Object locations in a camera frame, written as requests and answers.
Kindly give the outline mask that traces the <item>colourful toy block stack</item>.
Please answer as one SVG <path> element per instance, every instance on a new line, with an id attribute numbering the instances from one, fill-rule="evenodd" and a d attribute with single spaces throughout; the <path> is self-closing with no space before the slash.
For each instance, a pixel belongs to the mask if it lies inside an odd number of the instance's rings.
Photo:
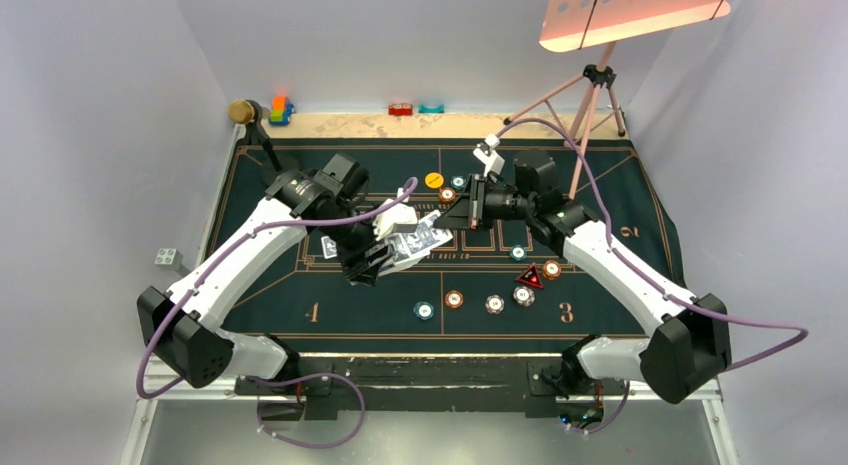
<path id="1" fill-rule="evenodd" d="M 268 122 L 272 126 L 287 126 L 294 114 L 294 105 L 290 98 L 285 95 L 275 95 L 271 101 Z"/>

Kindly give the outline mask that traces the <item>peach blue chip stack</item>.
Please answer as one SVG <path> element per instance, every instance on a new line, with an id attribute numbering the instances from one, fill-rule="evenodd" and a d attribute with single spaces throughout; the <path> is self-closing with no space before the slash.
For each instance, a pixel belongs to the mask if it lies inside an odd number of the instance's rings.
<path id="1" fill-rule="evenodd" d="M 490 295 L 485 299 L 485 309 L 490 314 L 500 314 L 505 309 L 505 301 L 499 295 Z"/>

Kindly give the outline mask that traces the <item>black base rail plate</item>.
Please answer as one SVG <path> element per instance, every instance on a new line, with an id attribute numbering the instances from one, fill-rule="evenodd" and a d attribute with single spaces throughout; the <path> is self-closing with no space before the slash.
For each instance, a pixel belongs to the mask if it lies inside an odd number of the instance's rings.
<path id="1" fill-rule="evenodd" d="M 494 412 L 526 418 L 612 412 L 605 398 L 618 399 L 624 386 L 604 380 L 582 393 L 558 384 L 558 354 L 365 356 L 306 354 L 294 370 L 301 386 L 270 388 L 246 378 L 236 381 L 239 396 L 291 398 L 309 420 L 334 420 L 341 411 Z"/>

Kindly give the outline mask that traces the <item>orange chips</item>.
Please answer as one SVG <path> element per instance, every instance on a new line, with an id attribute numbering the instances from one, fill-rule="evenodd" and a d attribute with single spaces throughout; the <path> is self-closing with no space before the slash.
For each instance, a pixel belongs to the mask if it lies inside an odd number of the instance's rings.
<path id="1" fill-rule="evenodd" d="M 562 265 L 556 260 L 548 260 L 542 266 L 542 273 L 549 280 L 557 279 L 562 274 Z"/>
<path id="2" fill-rule="evenodd" d="M 457 191 L 451 187 L 443 187 L 438 192 L 438 198 L 442 204 L 451 204 L 457 198 Z"/>

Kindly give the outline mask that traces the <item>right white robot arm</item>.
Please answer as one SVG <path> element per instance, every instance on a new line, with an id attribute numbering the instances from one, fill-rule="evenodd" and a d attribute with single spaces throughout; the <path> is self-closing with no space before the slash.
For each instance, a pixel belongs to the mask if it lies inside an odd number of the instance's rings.
<path id="1" fill-rule="evenodd" d="M 546 152 L 520 152 L 513 166 L 512 183 L 495 171 L 471 175 L 436 227 L 477 230 L 496 221 L 523 221 L 535 241 L 590 275 L 646 334 L 643 340 L 589 335 L 563 352 L 559 374 L 544 382 L 568 396 L 602 379 L 637 381 L 677 404 L 729 368 L 722 300 L 696 297 L 625 247 L 596 213 L 565 195 Z"/>

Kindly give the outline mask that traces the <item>green poker table mat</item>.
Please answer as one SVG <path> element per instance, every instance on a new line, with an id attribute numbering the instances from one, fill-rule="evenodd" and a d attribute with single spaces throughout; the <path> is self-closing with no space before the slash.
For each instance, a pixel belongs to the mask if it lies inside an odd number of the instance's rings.
<path id="1" fill-rule="evenodd" d="M 302 169 L 323 167 L 337 152 L 370 172 L 367 210 L 387 198 L 410 176 L 420 180 L 409 203 L 420 215 L 444 210 L 424 177 L 440 172 L 446 180 L 482 171 L 472 148 L 480 139 L 274 139 L 278 156 Z M 239 143 L 225 175 L 223 192 L 207 243 L 220 247 L 253 212 L 267 188 L 262 183 L 265 153 Z M 587 157 L 608 208 L 615 236 L 657 271 L 684 285 L 682 252 L 675 224 L 629 140 L 592 140 Z M 522 221 L 496 222 L 489 230 L 455 232 L 446 246 L 418 265 L 378 279 L 375 286 L 350 285 L 339 263 L 322 255 L 321 235 L 313 233 L 288 250 L 251 285 L 227 315 L 224 328 L 245 334 L 273 334 L 301 353 L 558 353 L 588 334 L 638 338 L 642 328 L 623 305 L 582 270 L 562 263 L 559 278 L 543 275 L 530 307 L 517 306 L 515 278 L 529 265 L 556 259 L 532 240 Z M 510 259 L 514 245 L 527 251 Z M 464 304 L 444 303 L 450 290 Z M 508 304 L 500 314 L 486 311 L 490 295 Z M 419 320 L 413 306 L 435 307 Z"/>

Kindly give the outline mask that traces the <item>dealt card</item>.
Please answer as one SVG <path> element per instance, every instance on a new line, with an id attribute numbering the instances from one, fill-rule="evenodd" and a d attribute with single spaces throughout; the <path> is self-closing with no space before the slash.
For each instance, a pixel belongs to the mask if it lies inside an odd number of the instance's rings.
<path id="1" fill-rule="evenodd" d="M 321 237 L 322 255 L 326 260 L 336 258 L 338 249 L 336 242 L 328 236 Z"/>

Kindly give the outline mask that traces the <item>green blue chip stack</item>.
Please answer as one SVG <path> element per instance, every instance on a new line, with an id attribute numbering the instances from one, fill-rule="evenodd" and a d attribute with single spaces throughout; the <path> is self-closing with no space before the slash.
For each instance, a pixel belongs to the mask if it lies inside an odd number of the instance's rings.
<path id="1" fill-rule="evenodd" d="M 427 301 L 419 301 L 413 306 L 413 313 L 419 320 L 430 320 L 435 315 L 435 308 Z"/>

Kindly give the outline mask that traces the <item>green blue chips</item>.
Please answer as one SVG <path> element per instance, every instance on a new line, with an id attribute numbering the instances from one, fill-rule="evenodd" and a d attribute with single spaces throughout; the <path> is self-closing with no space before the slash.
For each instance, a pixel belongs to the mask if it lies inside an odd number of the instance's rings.
<path id="1" fill-rule="evenodd" d="M 450 186 L 457 192 L 461 192 L 465 189 L 468 181 L 464 176 L 453 176 L 450 180 Z"/>
<path id="2" fill-rule="evenodd" d="M 527 251 L 523 246 L 514 245 L 509 251 L 510 259 L 516 262 L 524 261 L 527 257 Z"/>

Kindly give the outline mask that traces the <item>brass round knob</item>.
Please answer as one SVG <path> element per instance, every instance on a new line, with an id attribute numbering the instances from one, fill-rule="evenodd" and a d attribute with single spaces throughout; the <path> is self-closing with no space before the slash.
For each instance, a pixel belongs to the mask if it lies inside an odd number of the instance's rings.
<path id="1" fill-rule="evenodd" d="M 230 120 L 235 124 L 247 125 L 260 120 L 262 111 L 262 106 L 255 101 L 238 99 L 230 103 L 227 113 Z"/>

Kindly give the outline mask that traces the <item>yellow dealer button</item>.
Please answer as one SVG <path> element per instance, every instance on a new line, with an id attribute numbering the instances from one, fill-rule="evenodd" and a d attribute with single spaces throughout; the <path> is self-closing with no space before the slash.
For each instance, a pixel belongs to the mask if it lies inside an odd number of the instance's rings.
<path id="1" fill-rule="evenodd" d="M 444 182 L 444 176 L 439 172 L 430 172 L 424 177 L 424 183 L 430 189 L 440 189 Z"/>

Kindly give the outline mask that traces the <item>red black all-in triangle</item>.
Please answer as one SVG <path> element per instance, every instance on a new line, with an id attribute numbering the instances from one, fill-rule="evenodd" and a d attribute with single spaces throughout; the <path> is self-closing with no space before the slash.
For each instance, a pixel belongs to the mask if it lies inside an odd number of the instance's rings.
<path id="1" fill-rule="evenodd" d="M 521 274 L 519 274 L 515 278 L 515 281 L 519 284 L 536 289 L 544 288 L 542 274 L 535 263 L 529 265 Z"/>

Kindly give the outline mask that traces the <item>pink music stand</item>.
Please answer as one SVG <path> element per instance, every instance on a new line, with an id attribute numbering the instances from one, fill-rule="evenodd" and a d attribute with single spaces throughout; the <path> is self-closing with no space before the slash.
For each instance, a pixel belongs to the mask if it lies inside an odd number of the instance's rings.
<path id="1" fill-rule="evenodd" d="M 549 0 L 539 38 L 547 51 L 566 53 L 602 45 L 598 62 L 542 95 L 524 109 L 503 120 L 510 125 L 540 105 L 545 105 L 557 126 L 586 149 L 594 128 L 598 100 L 606 92 L 616 131 L 627 135 L 624 113 L 614 90 L 615 72 L 611 56 L 618 42 L 641 35 L 670 30 L 728 15 L 728 0 Z M 585 80 L 587 90 L 570 127 L 560 123 L 551 99 Z"/>

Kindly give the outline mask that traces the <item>red toy block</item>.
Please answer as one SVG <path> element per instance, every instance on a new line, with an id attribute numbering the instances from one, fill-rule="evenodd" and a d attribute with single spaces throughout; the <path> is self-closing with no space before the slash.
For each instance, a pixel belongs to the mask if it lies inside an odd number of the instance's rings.
<path id="1" fill-rule="evenodd" d="M 387 112 L 390 116 L 411 116 L 415 112 L 415 106 L 408 102 L 391 103 Z"/>

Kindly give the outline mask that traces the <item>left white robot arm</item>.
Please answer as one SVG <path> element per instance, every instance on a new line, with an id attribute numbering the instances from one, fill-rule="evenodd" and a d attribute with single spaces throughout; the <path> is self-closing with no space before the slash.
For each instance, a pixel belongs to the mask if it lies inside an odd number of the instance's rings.
<path id="1" fill-rule="evenodd" d="M 392 257 L 379 239 L 379 217 L 398 210 L 418 185 L 409 178 L 397 198 L 362 214 L 353 199 L 368 181 L 359 162 L 338 153 L 321 169 L 280 172 L 237 231 L 195 270 L 160 291 L 148 287 L 137 299 L 146 345 L 136 378 L 144 387 L 147 364 L 157 356 L 185 382 L 199 389 L 221 376 L 256 378 L 272 393 L 297 384 L 296 354 L 277 339 L 223 329 L 236 301 L 287 250 L 313 231 L 337 246 L 337 258 L 352 284 L 372 286 Z"/>

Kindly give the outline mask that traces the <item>peach blue chips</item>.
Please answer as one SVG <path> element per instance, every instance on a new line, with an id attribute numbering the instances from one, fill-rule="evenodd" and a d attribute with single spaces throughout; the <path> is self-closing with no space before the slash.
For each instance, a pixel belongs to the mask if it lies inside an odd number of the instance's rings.
<path id="1" fill-rule="evenodd" d="M 535 292 L 523 285 L 516 286 L 512 294 L 513 300 L 521 307 L 530 307 L 535 302 Z"/>

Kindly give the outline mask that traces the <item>orange red chip stack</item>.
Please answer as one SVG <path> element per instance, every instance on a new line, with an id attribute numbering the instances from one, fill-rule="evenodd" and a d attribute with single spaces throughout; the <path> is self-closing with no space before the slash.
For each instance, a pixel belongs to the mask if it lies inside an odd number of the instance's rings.
<path id="1" fill-rule="evenodd" d="M 450 290 L 444 296 L 444 303 L 451 309 L 458 309 L 464 304 L 464 295 L 458 290 Z"/>

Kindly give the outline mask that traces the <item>blue playing card deck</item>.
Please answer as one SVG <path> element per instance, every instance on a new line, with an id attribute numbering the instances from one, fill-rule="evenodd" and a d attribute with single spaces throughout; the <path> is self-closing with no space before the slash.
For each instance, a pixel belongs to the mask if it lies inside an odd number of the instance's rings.
<path id="1" fill-rule="evenodd" d="M 391 256 L 379 269 L 378 276 L 383 277 L 406 270 L 429 254 L 426 243 L 414 233 L 396 233 L 388 236 L 385 243 Z"/>

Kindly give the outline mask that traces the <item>teal toy block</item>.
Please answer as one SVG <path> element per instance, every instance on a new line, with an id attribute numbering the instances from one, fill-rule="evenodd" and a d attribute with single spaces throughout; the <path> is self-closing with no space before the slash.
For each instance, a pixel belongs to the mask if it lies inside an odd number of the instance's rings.
<path id="1" fill-rule="evenodd" d="M 430 101 L 421 102 L 418 104 L 419 114 L 443 114 L 444 112 L 445 106 L 441 102 Z"/>

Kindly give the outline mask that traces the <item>stack of playing cards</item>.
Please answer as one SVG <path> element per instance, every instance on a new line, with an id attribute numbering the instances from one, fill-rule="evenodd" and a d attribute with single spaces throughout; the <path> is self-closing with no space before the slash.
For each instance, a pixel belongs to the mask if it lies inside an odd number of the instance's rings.
<path id="1" fill-rule="evenodd" d="M 440 217 L 441 212 L 433 210 L 418 221 L 414 235 L 408 239 L 408 245 L 413 254 L 428 253 L 453 239 L 453 233 L 450 230 L 435 226 L 435 221 Z"/>

